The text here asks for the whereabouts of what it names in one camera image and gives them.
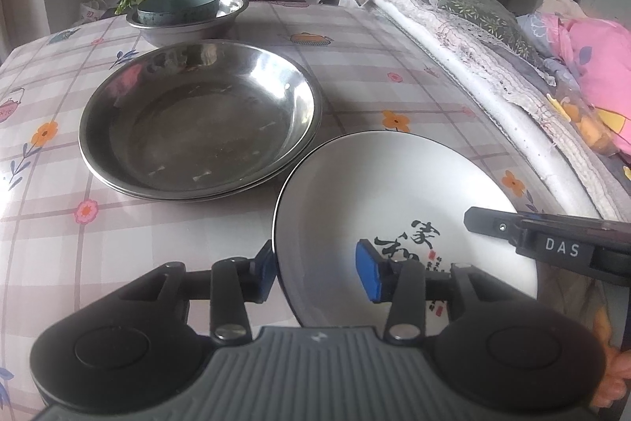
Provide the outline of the person's hand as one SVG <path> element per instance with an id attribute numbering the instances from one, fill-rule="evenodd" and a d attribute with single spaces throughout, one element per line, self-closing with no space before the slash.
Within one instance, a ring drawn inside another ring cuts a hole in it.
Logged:
<path id="1" fill-rule="evenodd" d="M 607 358 L 604 376 L 590 402 L 590 406 L 595 408 L 609 408 L 615 401 L 622 400 L 628 392 L 627 381 L 631 377 L 629 350 L 621 352 L 607 346 L 604 353 Z"/>

